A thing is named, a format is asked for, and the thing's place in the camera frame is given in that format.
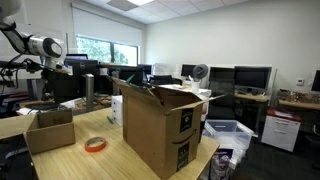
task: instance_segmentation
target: ceiling light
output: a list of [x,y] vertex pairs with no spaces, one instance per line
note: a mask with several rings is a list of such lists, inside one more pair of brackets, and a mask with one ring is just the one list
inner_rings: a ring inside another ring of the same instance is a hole
[[138,6],[141,6],[141,5],[147,4],[147,3],[154,1],[154,0],[128,0],[128,1],[130,1],[133,4],[136,4]]

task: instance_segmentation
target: keyboard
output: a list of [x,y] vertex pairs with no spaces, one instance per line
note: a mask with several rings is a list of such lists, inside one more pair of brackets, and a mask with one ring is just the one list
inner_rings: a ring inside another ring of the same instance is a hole
[[27,104],[26,108],[29,108],[32,110],[46,111],[51,109],[57,109],[59,106],[60,106],[59,103],[43,102],[43,103]]

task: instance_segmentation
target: small cardboard box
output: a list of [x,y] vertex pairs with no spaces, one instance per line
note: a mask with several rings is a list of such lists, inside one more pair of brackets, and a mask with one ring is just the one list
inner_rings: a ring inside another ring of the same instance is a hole
[[37,114],[24,136],[32,154],[74,144],[72,110]]
[[123,138],[161,178],[196,158],[202,105],[193,93],[112,78],[123,96]]

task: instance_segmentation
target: roll of tape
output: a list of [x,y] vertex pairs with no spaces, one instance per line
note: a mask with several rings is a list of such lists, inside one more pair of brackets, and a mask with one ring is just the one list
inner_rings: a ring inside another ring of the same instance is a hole
[[98,152],[104,149],[107,146],[107,141],[103,137],[94,137],[89,139],[84,144],[84,149],[87,152]]

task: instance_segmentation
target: black label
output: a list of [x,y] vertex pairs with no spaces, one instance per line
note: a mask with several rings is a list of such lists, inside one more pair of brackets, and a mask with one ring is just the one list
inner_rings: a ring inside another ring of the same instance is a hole
[[180,121],[180,133],[191,128],[193,109],[183,109]]
[[189,157],[189,143],[183,145],[178,149],[178,163],[177,163],[177,171],[182,169],[184,166],[188,164]]

